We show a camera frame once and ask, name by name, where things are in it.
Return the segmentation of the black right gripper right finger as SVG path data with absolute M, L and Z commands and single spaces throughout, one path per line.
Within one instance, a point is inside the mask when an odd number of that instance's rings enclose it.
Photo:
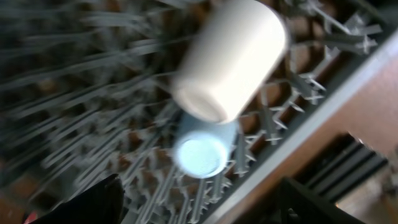
M 283 178 L 277 198 L 279 206 L 272 215 L 245 215 L 237 220 L 246 224 L 364 224 L 329 201 L 311 192 L 294 179 Z

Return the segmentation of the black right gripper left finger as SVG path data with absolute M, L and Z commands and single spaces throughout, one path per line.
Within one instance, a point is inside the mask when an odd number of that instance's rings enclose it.
M 33 224 L 120 224 L 124 190 L 121 179 L 112 174 Z

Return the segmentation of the blue plastic cup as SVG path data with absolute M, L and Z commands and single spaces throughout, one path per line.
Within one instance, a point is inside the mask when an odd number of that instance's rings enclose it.
M 236 120 L 217 124 L 184 113 L 178 124 L 171 155 L 186 175 L 206 179 L 226 167 L 238 133 Z

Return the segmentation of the small white cup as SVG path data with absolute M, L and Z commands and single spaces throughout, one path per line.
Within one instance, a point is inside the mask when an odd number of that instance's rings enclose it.
M 289 32 L 271 7 L 227 1 L 193 40 L 170 83 L 175 102 L 212 123 L 236 119 L 282 60 Z

